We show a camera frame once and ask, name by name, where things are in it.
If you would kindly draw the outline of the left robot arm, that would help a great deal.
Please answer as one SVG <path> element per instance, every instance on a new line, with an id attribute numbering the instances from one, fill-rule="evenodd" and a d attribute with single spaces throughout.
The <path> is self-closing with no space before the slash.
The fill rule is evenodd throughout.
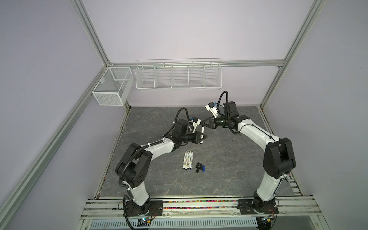
<path id="1" fill-rule="evenodd" d="M 128 193 L 130 201 L 138 208 L 146 207 L 150 196 L 144 181 L 151 161 L 167 153 L 171 153 L 188 143 L 199 144 L 207 138 L 202 131 L 203 121 L 197 117 L 190 118 L 185 107 L 179 109 L 173 125 L 161 139 L 145 145 L 132 143 L 129 145 L 116 166 L 118 185 Z"/>

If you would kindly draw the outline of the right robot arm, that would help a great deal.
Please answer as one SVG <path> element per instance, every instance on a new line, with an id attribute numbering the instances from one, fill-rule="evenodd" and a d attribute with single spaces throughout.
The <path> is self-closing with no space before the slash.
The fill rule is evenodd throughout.
<path id="1" fill-rule="evenodd" d="M 243 134 L 256 143 L 263 151 L 264 177 L 254 193 L 253 207 L 261 209 L 276 204 L 276 192 L 285 175 L 296 167 L 292 142 L 288 138 L 279 138 L 260 126 L 247 115 L 239 114 L 236 103 L 229 101 L 229 93 L 221 93 L 217 102 L 208 103 L 205 108 L 212 113 L 201 122 L 210 129 L 224 127 L 233 134 Z"/>

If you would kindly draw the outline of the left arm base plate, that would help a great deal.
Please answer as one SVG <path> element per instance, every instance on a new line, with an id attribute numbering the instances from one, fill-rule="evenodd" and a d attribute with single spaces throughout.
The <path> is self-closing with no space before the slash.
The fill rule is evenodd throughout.
<path id="1" fill-rule="evenodd" d="M 123 209 L 126 210 L 126 215 L 128 217 L 162 216 L 163 201 L 149 200 L 143 204 L 143 206 L 138 206 L 133 201 L 126 201 Z"/>

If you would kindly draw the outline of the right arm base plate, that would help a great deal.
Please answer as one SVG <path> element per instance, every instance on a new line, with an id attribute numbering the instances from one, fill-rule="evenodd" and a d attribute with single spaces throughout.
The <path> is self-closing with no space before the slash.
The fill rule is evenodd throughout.
<path id="1" fill-rule="evenodd" d="M 266 202 L 258 198 L 239 199 L 237 209 L 240 210 L 242 215 L 276 215 L 279 213 L 275 199 Z"/>

